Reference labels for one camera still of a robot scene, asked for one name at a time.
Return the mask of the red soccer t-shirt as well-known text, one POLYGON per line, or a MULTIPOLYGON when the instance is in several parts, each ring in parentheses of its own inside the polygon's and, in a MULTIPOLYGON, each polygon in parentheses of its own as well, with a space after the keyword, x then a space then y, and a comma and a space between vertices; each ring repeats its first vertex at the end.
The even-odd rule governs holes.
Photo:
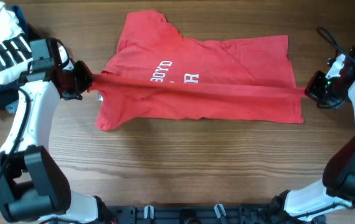
POLYGON ((286 35, 199 41, 154 9, 126 16, 93 89, 104 131, 134 118, 303 122, 286 35))

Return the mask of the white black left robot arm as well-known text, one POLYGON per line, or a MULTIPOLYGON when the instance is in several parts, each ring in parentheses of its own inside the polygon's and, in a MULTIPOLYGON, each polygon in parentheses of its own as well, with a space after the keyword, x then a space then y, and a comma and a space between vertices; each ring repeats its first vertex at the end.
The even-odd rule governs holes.
POLYGON ((93 74, 84 62, 62 60, 58 39, 30 43, 33 60, 14 89, 19 103, 0 148, 0 212, 9 223, 103 223, 111 215, 97 196, 71 190, 48 152, 50 129, 61 99, 81 100, 93 74))

